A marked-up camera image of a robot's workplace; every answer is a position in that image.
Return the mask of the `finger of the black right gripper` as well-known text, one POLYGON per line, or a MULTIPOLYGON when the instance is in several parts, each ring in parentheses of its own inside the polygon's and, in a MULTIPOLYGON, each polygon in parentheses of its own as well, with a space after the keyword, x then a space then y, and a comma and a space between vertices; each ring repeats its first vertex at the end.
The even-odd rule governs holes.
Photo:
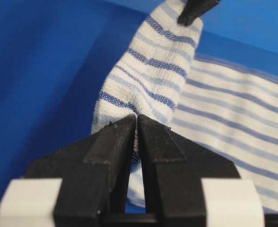
POLYGON ((202 16, 220 3, 220 0, 188 0, 178 17, 178 24, 189 26, 195 19, 202 16))

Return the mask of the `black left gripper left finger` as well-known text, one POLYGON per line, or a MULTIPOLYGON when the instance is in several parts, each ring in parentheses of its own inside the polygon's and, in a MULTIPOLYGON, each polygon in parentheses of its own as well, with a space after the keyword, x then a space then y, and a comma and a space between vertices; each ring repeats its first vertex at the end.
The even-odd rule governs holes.
POLYGON ((31 163, 0 202, 0 227, 96 227, 122 213, 136 116, 130 114, 31 163))

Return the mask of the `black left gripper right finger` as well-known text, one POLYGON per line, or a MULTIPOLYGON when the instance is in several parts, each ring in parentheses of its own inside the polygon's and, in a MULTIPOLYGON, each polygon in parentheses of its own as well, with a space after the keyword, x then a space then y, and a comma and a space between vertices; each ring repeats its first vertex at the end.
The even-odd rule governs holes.
POLYGON ((145 204, 162 227, 262 227, 251 180, 227 158, 145 116, 137 118, 145 204))

